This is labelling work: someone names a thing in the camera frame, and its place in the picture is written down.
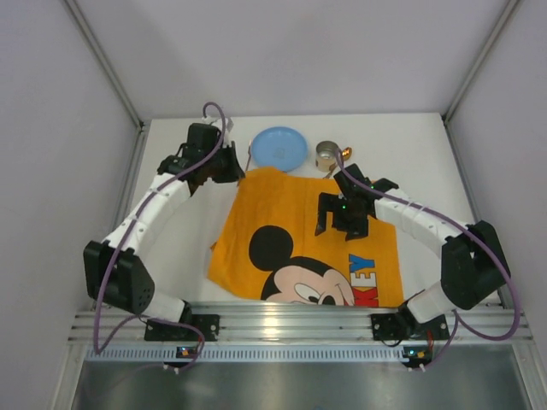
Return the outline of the blue plastic plate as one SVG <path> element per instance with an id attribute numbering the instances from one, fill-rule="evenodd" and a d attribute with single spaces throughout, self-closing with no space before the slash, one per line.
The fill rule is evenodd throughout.
<path id="1" fill-rule="evenodd" d="M 287 126 L 273 126 L 258 132 L 250 145 L 251 159 L 257 167 L 274 167 L 285 173 L 299 168 L 308 153 L 303 134 Z"/>

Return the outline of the orange Mickey Mouse cloth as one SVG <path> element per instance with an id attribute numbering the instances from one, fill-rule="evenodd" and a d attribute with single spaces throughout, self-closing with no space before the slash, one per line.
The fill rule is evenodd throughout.
<path id="1" fill-rule="evenodd" d="M 365 238 L 332 227 L 316 234 L 319 196 L 332 179 L 290 176 L 265 167 L 240 183 L 208 278 L 234 296 L 304 305 L 395 308 L 403 283 L 394 226 L 371 219 Z"/>

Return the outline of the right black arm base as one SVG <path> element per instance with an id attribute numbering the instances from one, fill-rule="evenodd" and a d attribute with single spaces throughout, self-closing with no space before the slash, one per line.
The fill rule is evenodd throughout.
<path id="1" fill-rule="evenodd" d="M 394 313 L 373 313 L 370 315 L 374 341 L 388 344 L 404 341 L 444 341 L 450 336 L 443 314 L 419 323 L 410 313 L 405 302 Z"/>

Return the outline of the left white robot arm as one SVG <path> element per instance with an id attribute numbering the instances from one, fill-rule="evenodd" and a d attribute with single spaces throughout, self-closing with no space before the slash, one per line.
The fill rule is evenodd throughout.
<path id="1" fill-rule="evenodd" d="M 83 251 L 88 295 L 128 313 L 184 323 L 190 304 L 156 288 L 144 264 L 157 237 L 175 211 L 208 180 L 217 184 L 243 178 L 229 120 L 205 118 L 190 124 L 187 139 L 162 160 L 144 196 L 103 241 Z"/>

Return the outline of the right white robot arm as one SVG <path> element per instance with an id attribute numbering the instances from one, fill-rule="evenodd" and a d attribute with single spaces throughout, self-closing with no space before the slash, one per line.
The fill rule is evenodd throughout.
<path id="1" fill-rule="evenodd" d="M 352 164 L 336 173 L 337 194 L 321 193 L 316 234 L 327 220 L 346 240 L 365 238 L 371 219 L 391 224 L 440 259 L 440 279 L 404 302 L 394 317 L 405 335 L 454 309 L 470 310 L 510 277 L 495 228 L 481 220 L 457 222 L 412 200 L 389 179 L 371 181 Z"/>

